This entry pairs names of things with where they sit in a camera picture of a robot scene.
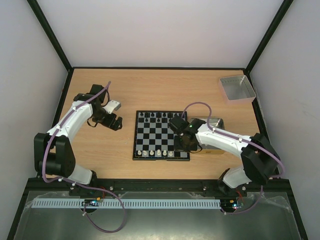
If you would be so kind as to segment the black white chess board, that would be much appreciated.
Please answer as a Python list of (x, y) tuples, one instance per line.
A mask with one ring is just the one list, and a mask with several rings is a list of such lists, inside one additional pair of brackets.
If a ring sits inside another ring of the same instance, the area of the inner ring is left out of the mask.
[[(138, 110), (136, 112), (135, 130), (133, 140), (134, 161), (189, 161), (190, 154), (184, 151), (175, 151), (174, 132), (168, 128), (169, 121), (175, 115), (181, 115), (182, 111), (161, 111), (161, 110)], [(157, 150), (161, 150), (161, 156), (157, 156)], [(167, 151), (167, 156), (163, 156), (163, 151)]]

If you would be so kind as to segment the yellow metal tin box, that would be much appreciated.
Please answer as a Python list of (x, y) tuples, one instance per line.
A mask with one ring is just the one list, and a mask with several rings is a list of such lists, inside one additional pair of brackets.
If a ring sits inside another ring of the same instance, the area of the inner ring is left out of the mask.
[(203, 119), (192, 118), (188, 127), (194, 133), (193, 142), (186, 149), (190, 153), (222, 155), (227, 146), (226, 136), (219, 135), (218, 128), (210, 126)]

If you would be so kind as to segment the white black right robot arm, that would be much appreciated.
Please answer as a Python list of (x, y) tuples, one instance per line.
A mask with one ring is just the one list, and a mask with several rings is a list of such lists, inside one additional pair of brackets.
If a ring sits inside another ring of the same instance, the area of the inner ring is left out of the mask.
[(240, 166), (227, 168), (217, 180), (218, 191), (224, 196), (247, 183), (264, 186), (270, 178), (279, 178), (285, 172), (279, 155), (260, 133), (254, 136), (236, 134), (198, 118), (192, 122), (171, 120), (168, 127), (176, 134), (174, 148), (177, 150), (192, 152), (196, 147), (207, 145), (241, 159)]

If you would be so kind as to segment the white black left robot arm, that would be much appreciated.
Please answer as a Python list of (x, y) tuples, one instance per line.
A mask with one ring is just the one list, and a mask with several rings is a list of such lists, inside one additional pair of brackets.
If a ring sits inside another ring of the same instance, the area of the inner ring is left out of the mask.
[(99, 96), (79, 93), (65, 116), (46, 133), (34, 137), (34, 166), (46, 183), (68, 180), (89, 185), (94, 172), (76, 164), (72, 141), (84, 123), (90, 119), (113, 131), (122, 128), (122, 118), (114, 111), (121, 107), (116, 100), (103, 104), (105, 93)]

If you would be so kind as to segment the empty metal tin lid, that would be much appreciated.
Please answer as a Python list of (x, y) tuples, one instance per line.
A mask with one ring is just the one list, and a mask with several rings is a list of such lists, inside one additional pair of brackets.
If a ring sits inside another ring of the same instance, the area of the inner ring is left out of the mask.
[(257, 97), (246, 75), (222, 77), (218, 86), (227, 104), (252, 103)]

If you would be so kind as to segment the black aluminium frame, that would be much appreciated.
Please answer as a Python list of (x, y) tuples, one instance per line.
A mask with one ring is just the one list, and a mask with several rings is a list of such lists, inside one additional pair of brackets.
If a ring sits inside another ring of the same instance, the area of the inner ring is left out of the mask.
[[(32, 9), (34, 15), (37, 17), (39, 23), (41, 24), (42, 28), (44, 29), (45, 33), (47, 34), (49, 40), (52, 42), (53, 46), (55, 47), (59, 56), (63, 58), (62, 62), (66, 66), (66, 70), (68, 72), (66, 81), (64, 83), (64, 87), (62, 89), (62, 94), (58, 103), (57, 110), (55, 112), (55, 116), (53, 119), (53, 124), (57, 124), (59, 118), (62, 113), (63, 104), (65, 103), (68, 89), (71, 83), (71, 78), (74, 73), (74, 68), (71, 67), (70, 63), (68, 62), (60, 44), (54, 32), (52, 31), (49, 22), (47, 21), (39, 3), (36, 0), (28, 1), (30, 8)], [(135, 132), (134, 132), (134, 144), (142, 144), (144, 139), (150, 139), (151, 144), (154, 146), (157, 142), (162, 142), (162, 146), (167, 146), (170, 151), (174, 149), (174, 133), (170, 128), (168, 128), (168, 123), (170, 122), (171, 117), (175, 115), (181, 115), (181, 112), (175, 111), (166, 111), (166, 115), (163, 116), (162, 112), (160, 111), (149, 111), (148, 115), (145, 115), (145, 112), (142, 110), (138, 110), (136, 112), (135, 117)], [(8, 239), (12, 240), (18, 235), (18, 226), (20, 220), (22, 219), (23, 215), (23, 207), (27, 202), (27, 194), (31, 190), (35, 189), (44, 189), (44, 190), (62, 190), (67, 187), (65, 183), (53, 183), (49, 186), (45, 186), (43, 181), (40, 179), (41, 174), (37, 174), (36, 177), (30, 178), (27, 182), (27, 185), (24, 190), (24, 194), (20, 200), (18, 209), (16, 211), (15, 217), (13, 219)], [(207, 179), (207, 180), (129, 180), (129, 179), (118, 179), (115, 181), (116, 184), (126, 185), (130, 190), (141, 190), (143, 189), (143, 185), (145, 185), (145, 190), (172, 190), (174, 186), (186, 184), (189, 190), (195, 189), (196, 187), (200, 186), (200, 184), (208, 183), (211, 186), (217, 186), (218, 180), (216, 179)], [(306, 240), (307, 233), (305, 231), (298, 206), (293, 194), (293, 191), (290, 186), (290, 182), (287, 179), (278, 179), (272, 180), (266, 187), (267, 190), (272, 192), (286, 192), (288, 194), (290, 206), (293, 208), (293, 216), (297, 225), (297, 230), (301, 239)]]

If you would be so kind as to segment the metal base plate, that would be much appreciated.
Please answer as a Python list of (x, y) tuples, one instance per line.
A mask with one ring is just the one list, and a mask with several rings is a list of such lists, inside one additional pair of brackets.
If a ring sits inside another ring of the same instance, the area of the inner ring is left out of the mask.
[[(29, 193), (16, 240), (298, 240), (284, 193), (251, 192), (221, 209), (32, 208), (36, 199), (82, 199), (66, 191)], [(124, 199), (217, 200), (194, 193), (127, 192)]]

